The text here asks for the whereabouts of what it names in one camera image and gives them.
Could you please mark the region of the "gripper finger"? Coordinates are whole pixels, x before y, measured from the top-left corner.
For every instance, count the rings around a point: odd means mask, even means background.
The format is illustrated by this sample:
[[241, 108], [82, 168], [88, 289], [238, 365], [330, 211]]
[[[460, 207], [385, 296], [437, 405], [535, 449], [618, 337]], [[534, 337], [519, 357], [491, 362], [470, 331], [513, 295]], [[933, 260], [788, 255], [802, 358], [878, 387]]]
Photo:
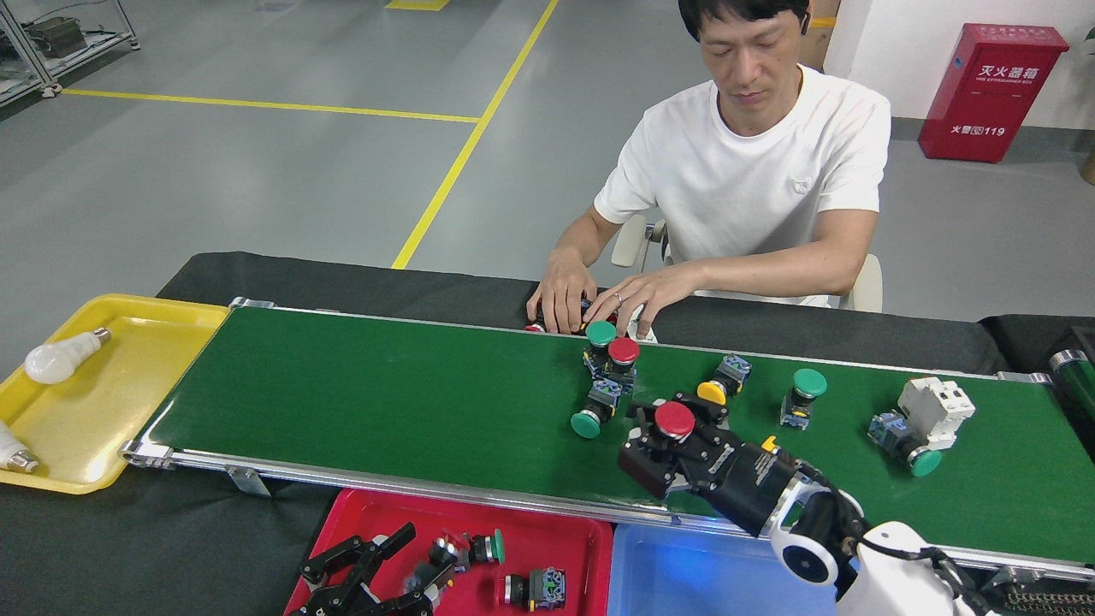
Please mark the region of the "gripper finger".
[[434, 615], [434, 609], [441, 604], [443, 589], [453, 581], [456, 565], [456, 561], [420, 561], [404, 583], [405, 593], [379, 601], [370, 584], [381, 561], [367, 561], [359, 571], [359, 586], [364, 590], [360, 615]]
[[364, 541], [353, 535], [306, 559], [299, 566], [299, 573], [311, 594], [306, 604], [290, 611], [290, 615], [360, 615], [359, 603], [364, 596], [359, 586], [360, 566], [372, 559], [380, 560], [382, 566], [415, 537], [415, 526], [408, 522], [391, 536]]

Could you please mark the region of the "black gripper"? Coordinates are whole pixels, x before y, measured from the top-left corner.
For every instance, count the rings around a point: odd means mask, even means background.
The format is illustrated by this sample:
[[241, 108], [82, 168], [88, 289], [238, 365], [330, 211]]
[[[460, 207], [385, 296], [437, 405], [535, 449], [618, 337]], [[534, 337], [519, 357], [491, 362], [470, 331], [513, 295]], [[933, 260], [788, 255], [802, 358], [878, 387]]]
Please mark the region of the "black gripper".
[[[795, 481], [797, 464], [786, 453], [739, 440], [728, 409], [679, 391], [669, 399], [633, 403], [635, 420], [621, 448], [619, 469], [653, 496], [693, 493], [752, 537], [769, 525]], [[687, 448], [695, 451], [682, 456]]]

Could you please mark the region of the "person's left hand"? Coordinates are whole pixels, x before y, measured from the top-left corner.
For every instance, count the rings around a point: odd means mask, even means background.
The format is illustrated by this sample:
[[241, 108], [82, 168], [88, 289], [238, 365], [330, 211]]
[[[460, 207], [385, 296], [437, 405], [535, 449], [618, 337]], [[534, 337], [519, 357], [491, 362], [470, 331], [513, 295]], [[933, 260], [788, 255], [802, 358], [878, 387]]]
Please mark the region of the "person's left hand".
[[653, 322], [662, 309], [707, 284], [708, 260], [684, 261], [653, 272], [629, 276], [621, 283], [595, 297], [585, 319], [588, 323], [606, 321], [614, 313], [616, 332], [624, 335], [633, 316], [638, 315], [632, 336], [639, 341], [649, 335]]

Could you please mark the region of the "person's right hand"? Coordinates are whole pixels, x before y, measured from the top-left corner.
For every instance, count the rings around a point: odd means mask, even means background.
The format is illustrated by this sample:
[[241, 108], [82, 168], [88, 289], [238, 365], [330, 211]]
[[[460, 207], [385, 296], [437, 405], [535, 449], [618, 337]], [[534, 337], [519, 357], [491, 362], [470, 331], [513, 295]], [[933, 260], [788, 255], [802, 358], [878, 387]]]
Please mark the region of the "person's right hand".
[[578, 332], [583, 326], [583, 300], [598, 297], [589, 268], [599, 256], [598, 251], [575, 246], [552, 249], [542, 280], [525, 304], [525, 316], [531, 323], [540, 321], [545, 332]]

